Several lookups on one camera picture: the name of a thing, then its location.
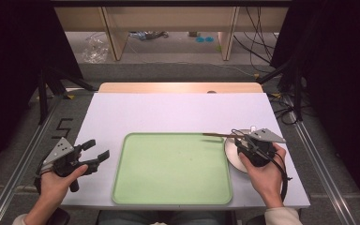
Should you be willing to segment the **person's left hand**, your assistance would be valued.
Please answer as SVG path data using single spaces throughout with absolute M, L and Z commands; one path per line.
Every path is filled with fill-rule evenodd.
M 39 198 L 47 204 L 59 205 L 68 193 L 69 186 L 81 177 L 87 165 L 82 165 L 66 177 L 58 176 L 55 172 L 45 172 L 41 175 L 41 193 Z

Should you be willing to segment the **white round plate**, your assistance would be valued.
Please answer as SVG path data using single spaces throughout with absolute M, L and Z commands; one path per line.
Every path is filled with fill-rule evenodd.
M 235 145 L 234 138 L 227 138 L 224 143 L 224 150 L 227 159 L 229 162 L 236 168 L 238 171 L 247 173 L 248 170 L 240 160 L 237 152 L 237 146 Z

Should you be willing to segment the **aluminium floor rail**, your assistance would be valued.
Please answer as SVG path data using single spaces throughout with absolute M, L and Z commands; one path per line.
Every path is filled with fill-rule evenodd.
M 39 102 L 33 98 L 0 153 L 0 225 L 10 225 L 38 199 L 34 176 L 40 159 L 51 148 L 46 142 L 48 129 L 62 102 L 61 97 L 50 97 L 47 118 L 40 121 Z
M 290 97 L 285 97 L 284 102 L 295 108 Z M 291 112 L 291 118 L 294 120 L 294 126 L 298 136 L 303 143 L 311 163 L 320 178 L 322 186 L 330 200 L 333 208 L 342 225 L 356 225 L 351 209 L 347 204 L 345 198 L 342 196 L 338 186 L 336 185 L 332 175 L 326 168 L 322 157 L 320 156 L 314 141 L 312 141 L 306 126 L 304 125 L 300 116 L 296 114 L 296 109 Z

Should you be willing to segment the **brown wooden chopstick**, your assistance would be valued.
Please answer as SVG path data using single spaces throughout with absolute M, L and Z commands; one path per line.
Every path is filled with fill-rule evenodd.
M 234 134 L 220 134 L 220 133 L 202 133 L 204 136 L 211 137 L 223 137 L 223 138 L 242 138 L 242 135 L 234 135 Z

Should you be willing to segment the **light wooden table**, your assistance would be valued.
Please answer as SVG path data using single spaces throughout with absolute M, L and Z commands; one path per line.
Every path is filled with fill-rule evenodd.
M 256 82 L 105 82 L 99 93 L 262 93 Z

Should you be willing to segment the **clear plastic bag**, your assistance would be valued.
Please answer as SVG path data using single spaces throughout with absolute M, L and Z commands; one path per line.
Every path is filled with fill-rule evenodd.
M 107 60 L 109 48 L 101 39 L 103 33 L 93 33 L 85 39 L 86 45 L 82 51 L 82 60 L 89 64 L 103 64 Z

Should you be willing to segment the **dark curtain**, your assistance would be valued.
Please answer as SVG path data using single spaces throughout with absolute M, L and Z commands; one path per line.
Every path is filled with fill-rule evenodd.
M 360 0 L 291 0 L 272 66 L 293 56 L 313 108 L 360 189 Z
M 41 74 L 83 76 L 51 0 L 0 0 L 0 153 Z

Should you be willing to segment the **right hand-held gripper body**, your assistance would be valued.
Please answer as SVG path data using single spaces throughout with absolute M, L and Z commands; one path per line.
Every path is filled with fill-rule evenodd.
M 276 154 L 274 143 L 285 143 L 286 140 L 268 128 L 250 130 L 244 135 L 247 142 L 245 155 L 253 166 L 262 167 L 268 164 Z

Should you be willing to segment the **white table mat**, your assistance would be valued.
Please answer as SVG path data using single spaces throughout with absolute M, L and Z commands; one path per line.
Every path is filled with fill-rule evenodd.
M 69 192 L 65 207 L 99 210 L 233 210 L 264 205 L 247 173 L 228 159 L 232 199 L 222 205 L 134 205 L 113 201 L 113 185 L 124 139 L 130 133 L 220 133 L 234 129 L 268 128 L 279 134 L 278 121 L 264 93 L 235 94 L 121 94 L 96 93 L 89 105 L 76 142 L 95 140 L 82 159 L 110 151 L 90 175 L 79 179 L 79 190 Z

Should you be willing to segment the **light wooden shelf unit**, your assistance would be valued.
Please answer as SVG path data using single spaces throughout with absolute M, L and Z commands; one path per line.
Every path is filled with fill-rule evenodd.
M 67 32 L 103 32 L 112 58 L 121 59 L 129 31 L 216 32 L 222 59 L 230 59 L 233 34 L 281 30 L 286 7 L 57 7 Z

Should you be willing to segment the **person's right hand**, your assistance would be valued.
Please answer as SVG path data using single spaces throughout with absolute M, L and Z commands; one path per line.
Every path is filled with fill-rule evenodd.
M 239 154 L 241 162 L 247 169 L 252 186 L 260 194 L 268 209 L 284 206 L 281 198 L 281 185 L 286 151 L 276 143 L 273 146 L 276 148 L 275 162 L 270 162 L 264 167 L 253 166 L 243 153 Z

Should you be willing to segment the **light green tray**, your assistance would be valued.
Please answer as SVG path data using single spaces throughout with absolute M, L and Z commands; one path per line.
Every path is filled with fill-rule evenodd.
M 130 133 L 112 200 L 134 205 L 222 205 L 233 197 L 224 140 L 200 133 Z

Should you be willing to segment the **black stool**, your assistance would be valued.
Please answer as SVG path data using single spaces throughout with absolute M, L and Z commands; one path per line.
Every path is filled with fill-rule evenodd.
M 46 225 L 68 225 L 69 221 L 69 213 L 61 208 L 57 208 L 49 217 Z

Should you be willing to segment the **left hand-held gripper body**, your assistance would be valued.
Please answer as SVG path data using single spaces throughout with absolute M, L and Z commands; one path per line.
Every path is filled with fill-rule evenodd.
M 81 144 L 73 146 L 66 138 L 62 137 L 49 155 L 42 160 L 42 172 L 54 172 L 61 177 L 70 175 L 77 168 L 86 165 L 84 161 L 80 161 L 82 151 Z M 97 171 L 97 166 L 88 166 L 84 175 Z

